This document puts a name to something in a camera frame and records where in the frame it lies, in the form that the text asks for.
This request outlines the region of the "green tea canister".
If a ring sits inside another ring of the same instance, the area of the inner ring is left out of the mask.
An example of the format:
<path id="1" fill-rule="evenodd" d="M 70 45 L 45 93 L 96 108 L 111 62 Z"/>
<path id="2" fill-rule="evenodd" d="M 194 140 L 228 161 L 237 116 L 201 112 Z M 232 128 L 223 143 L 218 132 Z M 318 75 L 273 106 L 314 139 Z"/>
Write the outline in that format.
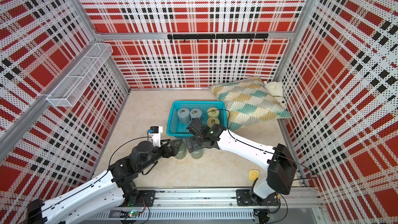
<path id="1" fill-rule="evenodd" d="M 187 146 L 186 146 L 185 141 L 176 143 L 176 145 L 177 145 L 178 150 L 177 150 L 177 154 L 176 154 L 175 158 L 177 160 L 181 160 L 187 155 Z"/>
<path id="2" fill-rule="evenodd" d="M 193 151 L 190 155 L 193 159 L 200 159 L 203 157 L 204 149 Z"/>

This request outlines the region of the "yellow tea canister front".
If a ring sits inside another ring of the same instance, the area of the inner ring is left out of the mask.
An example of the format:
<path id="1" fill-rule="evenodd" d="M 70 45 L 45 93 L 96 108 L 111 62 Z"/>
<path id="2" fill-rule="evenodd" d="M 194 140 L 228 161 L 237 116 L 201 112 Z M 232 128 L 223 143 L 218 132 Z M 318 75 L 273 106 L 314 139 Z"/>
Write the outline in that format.
<path id="1" fill-rule="evenodd" d="M 217 118 L 217 117 L 209 117 L 208 119 L 207 119 L 207 125 L 211 128 L 213 125 L 215 125 L 215 124 L 220 124 L 220 121 L 219 121 L 219 119 Z"/>

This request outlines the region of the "yellow tea canister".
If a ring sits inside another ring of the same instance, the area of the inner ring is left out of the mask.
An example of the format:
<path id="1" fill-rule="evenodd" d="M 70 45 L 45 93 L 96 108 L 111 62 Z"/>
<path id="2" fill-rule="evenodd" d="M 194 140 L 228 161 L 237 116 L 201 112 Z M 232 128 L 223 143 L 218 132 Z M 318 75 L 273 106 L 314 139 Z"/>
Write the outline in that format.
<path id="1" fill-rule="evenodd" d="M 219 118 L 220 110 L 216 107 L 210 107 L 206 113 L 208 118 Z"/>
<path id="2" fill-rule="evenodd" d="M 220 121 L 219 121 L 219 119 L 217 118 L 217 117 L 209 117 L 208 119 L 207 119 L 207 125 L 211 128 L 213 125 L 215 125 L 215 124 L 220 124 Z"/>

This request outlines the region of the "yellow tea canister back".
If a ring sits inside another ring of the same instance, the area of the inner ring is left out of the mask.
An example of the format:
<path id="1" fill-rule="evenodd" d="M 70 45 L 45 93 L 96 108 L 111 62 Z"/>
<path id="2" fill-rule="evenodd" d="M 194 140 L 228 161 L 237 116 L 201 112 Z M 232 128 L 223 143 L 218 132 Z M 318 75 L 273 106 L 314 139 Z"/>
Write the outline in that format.
<path id="1" fill-rule="evenodd" d="M 216 107 L 210 107 L 206 113 L 208 118 L 219 118 L 220 110 Z"/>

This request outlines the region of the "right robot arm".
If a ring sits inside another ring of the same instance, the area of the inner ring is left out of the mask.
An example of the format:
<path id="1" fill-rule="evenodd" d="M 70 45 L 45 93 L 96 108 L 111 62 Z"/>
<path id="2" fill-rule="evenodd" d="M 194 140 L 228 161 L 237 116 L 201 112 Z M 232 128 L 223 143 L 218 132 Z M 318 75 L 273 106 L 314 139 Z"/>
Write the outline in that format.
<path id="1" fill-rule="evenodd" d="M 267 171 L 266 177 L 256 179 L 250 190 L 250 197 L 255 204 L 263 205 L 265 199 L 274 194 L 290 194 L 297 163 L 285 145 L 273 147 L 259 144 L 222 125 L 215 123 L 209 127 L 197 118 L 191 121 L 187 130 L 192 135 L 186 139 L 190 153 L 204 148 L 229 151 Z"/>

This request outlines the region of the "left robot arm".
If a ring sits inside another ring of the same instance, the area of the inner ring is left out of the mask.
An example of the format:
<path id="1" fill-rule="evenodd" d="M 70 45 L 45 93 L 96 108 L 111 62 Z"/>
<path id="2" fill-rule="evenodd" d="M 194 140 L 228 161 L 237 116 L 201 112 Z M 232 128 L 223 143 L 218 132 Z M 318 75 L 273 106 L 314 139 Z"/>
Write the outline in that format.
<path id="1" fill-rule="evenodd" d="M 142 141 L 131 153 L 97 177 L 53 199 L 28 204 L 25 224 L 77 224 L 88 217 L 141 199 L 134 179 L 148 174 L 162 158 L 174 157 L 183 141 L 161 140 L 160 146 Z"/>

